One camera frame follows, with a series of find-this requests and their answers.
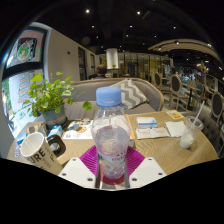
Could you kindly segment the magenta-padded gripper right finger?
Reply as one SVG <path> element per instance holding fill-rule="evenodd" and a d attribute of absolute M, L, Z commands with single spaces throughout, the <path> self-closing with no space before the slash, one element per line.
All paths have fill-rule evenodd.
<path fill-rule="evenodd" d="M 129 147 L 126 156 L 125 184 L 128 188 L 140 188 L 166 176 L 153 157 L 144 157 Z"/>

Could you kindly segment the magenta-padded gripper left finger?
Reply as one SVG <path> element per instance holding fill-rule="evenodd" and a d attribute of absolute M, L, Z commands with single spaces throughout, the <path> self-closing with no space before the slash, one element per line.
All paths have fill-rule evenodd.
<path fill-rule="evenodd" d="M 80 158 L 72 157 L 59 177 L 84 188 L 94 189 L 97 185 L 98 155 L 95 146 L 88 149 Z"/>

